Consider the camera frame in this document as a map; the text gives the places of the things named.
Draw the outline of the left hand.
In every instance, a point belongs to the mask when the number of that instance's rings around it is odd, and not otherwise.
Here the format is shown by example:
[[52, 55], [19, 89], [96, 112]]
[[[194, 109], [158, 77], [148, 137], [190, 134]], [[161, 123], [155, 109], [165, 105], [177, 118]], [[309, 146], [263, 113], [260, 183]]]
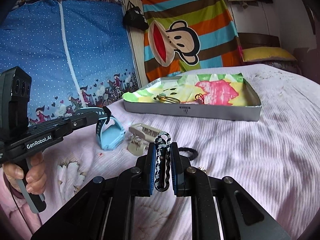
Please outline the left hand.
[[43, 194], [46, 190], [46, 164], [43, 160], [43, 153], [38, 152], [30, 158], [31, 168], [26, 175], [23, 170], [16, 164], [4, 163], [3, 172], [10, 185], [21, 192], [17, 180], [25, 178], [27, 181], [26, 190], [32, 194]]

